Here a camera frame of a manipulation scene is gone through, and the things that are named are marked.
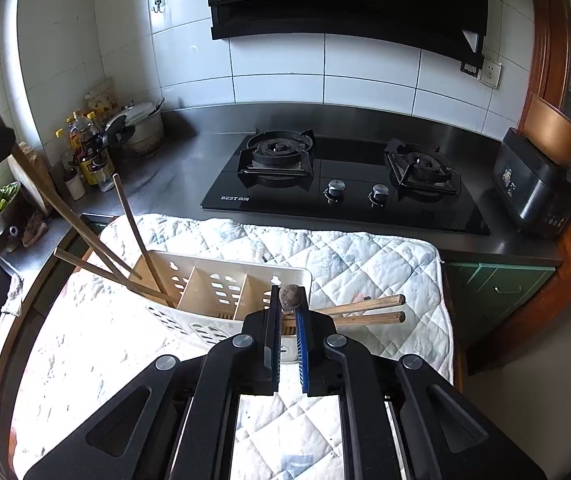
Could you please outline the copper pot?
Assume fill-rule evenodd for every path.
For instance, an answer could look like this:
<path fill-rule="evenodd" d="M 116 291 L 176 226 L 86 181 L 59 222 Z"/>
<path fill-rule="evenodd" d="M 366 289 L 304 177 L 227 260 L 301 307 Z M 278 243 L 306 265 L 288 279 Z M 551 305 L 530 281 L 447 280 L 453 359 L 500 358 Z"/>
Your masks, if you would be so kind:
<path fill-rule="evenodd" d="M 561 110 L 533 94 L 523 131 L 553 162 L 571 168 L 571 121 Z"/>

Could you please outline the curved chopstick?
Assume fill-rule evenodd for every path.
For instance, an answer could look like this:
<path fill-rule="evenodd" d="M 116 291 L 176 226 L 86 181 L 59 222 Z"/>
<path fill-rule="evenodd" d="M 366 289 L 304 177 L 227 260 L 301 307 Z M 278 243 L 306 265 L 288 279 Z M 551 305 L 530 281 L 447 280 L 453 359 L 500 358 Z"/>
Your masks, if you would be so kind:
<path fill-rule="evenodd" d="M 119 198 L 120 204 L 122 205 L 122 210 L 124 211 L 125 216 L 127 217 L 130 229 L 134 238 L 136 239 L 136 244 L 138 244 L 141 255 L 148 266 L 148 270 L 150 271 L 152 278 L 155 282 L 156 287 L 158 288 L 159 292 L 163 292 L 163 294 L 167 295 L 167 290 L 163 284 L 163 281 L 160 279 L 160 276 L 156 270 L 156 266 L 154 266 L 154 262 L 148 253 L 148 249 L 146 249 L 138 226 L 136 225 L 136 220 L 134 220 L 134 215 L 130 208 L 129 202 L 127 200 L 127 196 L 122 186 L 122 179 L 119 177 L 119 174 L 114 174 L 113 182 L 116 188 L 116 193 Z"/>
<path fill-rule="evenodd" d="M 6 127 L 1 115 L 0 115 L 0 128 Z M 12 154 L 20 166 L 23 167 L 29 177 L 34 180 L 35 185 L 40 188 L 42 194 L 46 196 L 46 199 L 50 202 L 52 207 L 78 232 L 78 234 L 94 249 L 94 251 L 98 254 L 100 259 L 103 263 L 108 267 L 108 270 L 115 274 L 118 278 L 126 278 L 120 269 L 128 270 L 132 275 L 136 278 L 138 274 L 134 272 L 130 266 L 122 261 L 121 258 L 117 257 L 115 252 L 112 249 L 108 248 L 102 240 L 99 239 L 95 235 L 95 232 L 90 229 L 84 221 L 82 221 L 75 211 L 72 210 L 65 202 L 58 196 L 56 191 L 52 191 L 46 184 L 43 183 L 43 180 L 40 179 L 39 175 L 32 170 L 30 163 L 24 157 L 22 150 L 17 146 L 16 138 L 15 138 L 15 145 L 12 149 Z"/>

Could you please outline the wooden chopstick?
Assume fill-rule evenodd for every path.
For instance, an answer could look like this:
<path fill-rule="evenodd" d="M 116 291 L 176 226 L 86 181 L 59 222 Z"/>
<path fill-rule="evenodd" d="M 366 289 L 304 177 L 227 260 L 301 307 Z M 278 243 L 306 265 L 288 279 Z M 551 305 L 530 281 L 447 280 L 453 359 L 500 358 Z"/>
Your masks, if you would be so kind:
<path fill-rule="evenodd" d="M 363 316 L 348 316 L 348 318 L 333 318 L 336 327 L 353 327 L 367 325 L 391 325 L 406 321 L 405 312 L 393 312 Z M 296 323 L 293 316 L 287 316 L 282 323 L 281 334 L 292 336 L 296 334 Z"/>
<path fill-rule="evenodd" d="M 142 284 L 130 281 L 128 278 L 118 278 L 112 272 L 108 272 L 99 266 L 88 263 L 87 261 L 84 261 L 81 258 L 70 254 L 69 252 L 65 252 L 63 249 L 58 247 L 55 248 L 54 256 L 69 264 L 72 264 L 73 266 L 78 266 L 78 268 L 82 270 L 86 270 L 92 274 L 98 275 L 100 278 L 105 278 L 106 280 L 112 281 L 114 283 L 124 285 L 130 290 L 130 292 L 135 292 L 140 296 L 150 296 L 159 299 L 160 301 L 166 302 L 166 304 L 168 304 L 168 306 L 171 308 L 178 307 L 179 301 L 176 298 L 172 298 L 163 292 L 158 292 L 157 290 L 151 289 L 150 287 L 146 287 Z"/>
<path fill-rule="evenodd" d="M 369 299 L 351 304 L 341 304 L 324 309 L 318 309 L 318 312 L 326 315 L 343 315 L 351 313 L 366 312 L 369 310 L 378 310 L 391 307 L 399 307 L 406 303 L 404 295 L 386 296 L 378 299 Z"/>

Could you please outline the round wooden cutting board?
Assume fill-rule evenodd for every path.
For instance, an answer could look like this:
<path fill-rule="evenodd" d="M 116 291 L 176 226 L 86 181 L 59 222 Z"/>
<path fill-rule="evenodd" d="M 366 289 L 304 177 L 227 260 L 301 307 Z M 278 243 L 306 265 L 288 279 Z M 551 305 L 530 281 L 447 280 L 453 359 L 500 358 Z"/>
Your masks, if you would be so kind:
<path fill-rule="evenodd" d="M 46 184 L 52 191 L 56 191 L 54 182 L 50 176 L 49 167 L 41 154 L 27 145 L 25 142 L 20 142 L 17 146 L 22 150 L 24 157 L 30 163 L 32 170 L 39 175 L 43 183 Z M 23 167 L 17 162 L 13 155 L 8 156 L 8 166 L 10 167 L 13 179 L 20 182 L 20 186 L 26 195 L 28 202 L 33 204 L 38 211 L 45 217 L 51 217 L 53 214 L 53 207 L 35 185 L 34 180 L 29 177 L 29 174 L 23 170 Z"/>

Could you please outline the cream plastic utensil holder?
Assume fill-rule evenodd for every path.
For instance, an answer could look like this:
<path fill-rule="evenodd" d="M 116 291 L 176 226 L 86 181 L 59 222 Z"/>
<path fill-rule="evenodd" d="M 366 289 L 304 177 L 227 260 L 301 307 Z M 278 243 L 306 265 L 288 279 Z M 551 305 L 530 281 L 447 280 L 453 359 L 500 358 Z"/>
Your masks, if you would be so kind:
<path fill-rule="evenodd" d="M 311 289 L 313 276 L 289 266 L 212 260 L 150 252 L 151 271 L 144 258 L 130 280 L 145 288 L 165 287 L 173 304 L 146 295 L 148 321 L 134 340 L 141 356 L 171 354 L 181 361 L 204 356 L 215 344 L 241 332 L 247 315 L 270 306 L 273 287 L 295 284 Z"/>

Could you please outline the wall power socket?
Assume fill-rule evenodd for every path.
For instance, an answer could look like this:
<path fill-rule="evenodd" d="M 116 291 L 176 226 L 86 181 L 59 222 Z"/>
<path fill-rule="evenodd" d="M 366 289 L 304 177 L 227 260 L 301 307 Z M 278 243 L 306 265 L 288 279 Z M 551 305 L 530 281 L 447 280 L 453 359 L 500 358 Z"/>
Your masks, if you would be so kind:
<path fill-rule="evenodd" d="M 485 58 L 483 67 L 479 72 L 479 81 L 487 87 L 497 89 L 499 87 L 502 64 Z"/>

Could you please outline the oil bottle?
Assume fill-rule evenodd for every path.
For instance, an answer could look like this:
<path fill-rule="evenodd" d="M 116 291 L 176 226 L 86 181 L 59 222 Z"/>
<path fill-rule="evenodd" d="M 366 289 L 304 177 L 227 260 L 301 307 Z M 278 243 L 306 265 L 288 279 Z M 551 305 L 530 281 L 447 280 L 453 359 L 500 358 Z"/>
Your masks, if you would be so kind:
<path fill-rule="evenodd" d="M 114 166 L 104 144 L 103 131 L 95 121 L 95 114 L 74 110 L 72 116 L 67 118 L 67 125 L 75 164 L 88 185 L 101 186 L 102 177 L 112 174 Z"/>

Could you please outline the wall hook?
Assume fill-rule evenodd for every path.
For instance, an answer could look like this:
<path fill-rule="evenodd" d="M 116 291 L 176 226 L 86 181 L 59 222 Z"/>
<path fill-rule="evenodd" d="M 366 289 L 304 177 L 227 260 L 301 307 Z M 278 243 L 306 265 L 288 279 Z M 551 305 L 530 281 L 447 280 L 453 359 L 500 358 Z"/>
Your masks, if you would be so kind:
<path fill-rule="evenodd" d="M 163 11 L 163 0 L 154 0 L 152 11 L 154 13 L 160 13 Z"/>

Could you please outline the curved chopstick far left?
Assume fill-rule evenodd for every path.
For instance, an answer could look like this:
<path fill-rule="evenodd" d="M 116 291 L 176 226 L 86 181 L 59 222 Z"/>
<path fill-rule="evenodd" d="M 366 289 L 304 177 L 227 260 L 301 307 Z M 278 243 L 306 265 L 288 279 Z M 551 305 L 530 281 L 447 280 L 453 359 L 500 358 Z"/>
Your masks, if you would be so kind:
<path fill-rule="evenodd" d="M 6 127 L 1 115 L 0 115 L 0 128 Z M 126 278 L 120 269 L 128 270 L 132 275 L 136 278 L 138 274 L 134 272 L 130 266 L 122 261 L 121 258 L 117 257 L 115 252 L 112 249 L 108 248 L 102 240 L 99 239 L 95 235 L 95 232 L 90 229 L 84 221 L 82 221 L 75 211 L 72 210 L 65 202 L 58 196 L 56 191 L 52 191 L 46 184 L 43 183 L 43 180 L 40 179 L 39 175 L 32 170 L 30 163 L 24 157 L 22 150 L 17 146 L 16 138 L 15 138 L 15 145 L 12 149 L 12 154 L 20 166 L 23 167 L 29 177 L 34 180 L 35 185 L 40 188 L 42 194 L 46 196 L 46 199 L 50 202 L 52 207 L 78 232 L 78 234 L 94 249 L 94 251 L 98 254 L 100 259 L 103 263 L 108 267 L 108 270 L 115 274 L 118 278 Z"/>

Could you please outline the black gas stove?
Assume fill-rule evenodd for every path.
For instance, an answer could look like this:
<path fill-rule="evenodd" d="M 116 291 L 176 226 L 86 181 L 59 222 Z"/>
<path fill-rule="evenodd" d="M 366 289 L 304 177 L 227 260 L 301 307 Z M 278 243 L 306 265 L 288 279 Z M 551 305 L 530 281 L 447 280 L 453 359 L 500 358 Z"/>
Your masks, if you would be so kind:
<path fill-rule="evenodd" d="M 200 204 L 208 210 L 491 232 L 459 171 L 437 148 L 398 139 L 326 138 L 313 130 L 246 136 Z"/>

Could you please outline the small white jar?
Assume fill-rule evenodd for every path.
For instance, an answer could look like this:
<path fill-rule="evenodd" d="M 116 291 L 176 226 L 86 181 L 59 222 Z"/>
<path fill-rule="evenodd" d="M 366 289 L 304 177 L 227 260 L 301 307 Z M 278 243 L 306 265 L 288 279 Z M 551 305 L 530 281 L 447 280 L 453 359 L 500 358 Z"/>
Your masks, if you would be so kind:
<path fill-rule="evenodd" d="M 69 167 L 64 171 L 63 181 L 73 200 L 80 200 L 86 195 L 86 188 L 82 182 L 78 171 L 74 167 Z"/>

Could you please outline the black rice cooker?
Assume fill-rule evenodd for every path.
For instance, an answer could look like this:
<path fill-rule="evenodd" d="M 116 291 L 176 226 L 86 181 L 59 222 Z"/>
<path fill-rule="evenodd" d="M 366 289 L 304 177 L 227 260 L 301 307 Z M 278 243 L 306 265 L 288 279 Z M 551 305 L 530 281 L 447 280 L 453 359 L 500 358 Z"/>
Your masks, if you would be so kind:
<path fill-rule="evenodd" d="M 556 238 L 571 218 L 567 170 L 510 128 L 493 169 L 495 188 L 520 231 Z"/>

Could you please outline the steel pot with lid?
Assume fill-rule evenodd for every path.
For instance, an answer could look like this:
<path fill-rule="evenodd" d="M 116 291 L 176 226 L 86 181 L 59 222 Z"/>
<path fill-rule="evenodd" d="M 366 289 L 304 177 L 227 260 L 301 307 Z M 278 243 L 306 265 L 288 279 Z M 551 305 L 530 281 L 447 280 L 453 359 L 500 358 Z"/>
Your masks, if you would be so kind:
<path fill-rule="evenodd" d="M 153 153 L 165 138 L 160 116 L 164 102 L 161 99 L 156 104 L 141 102 L 125 107 L 106 124 L 105 144 L 129 158 Z"/>

